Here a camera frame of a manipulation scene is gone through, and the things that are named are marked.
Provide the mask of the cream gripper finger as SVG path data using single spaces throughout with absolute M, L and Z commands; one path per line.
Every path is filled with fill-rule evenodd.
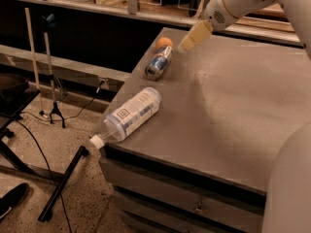
M 181 53 L 193 49 L 196 45 L 210 38 L 213 32 L 213 26 L 208 20 L 201 20 L 196 23 L 178 46 Z

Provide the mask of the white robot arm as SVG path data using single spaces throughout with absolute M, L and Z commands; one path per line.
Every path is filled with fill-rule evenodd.
M 211 0 L 203 20 L 192 27 L 178 50 L 191 50 L 213 31 L 222 31 L 244 15 L 279 4 L 311 57 L 311 0 Z M 271 169 L 261 233 L 311 233 L 311 122 L 293 128 Z

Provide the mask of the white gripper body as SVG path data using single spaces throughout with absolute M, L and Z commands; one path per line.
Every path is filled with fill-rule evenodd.
M 210 0 L 202 17 L 207 19 L 215 31 L 223 31 L 238 20 L 238 0 Z

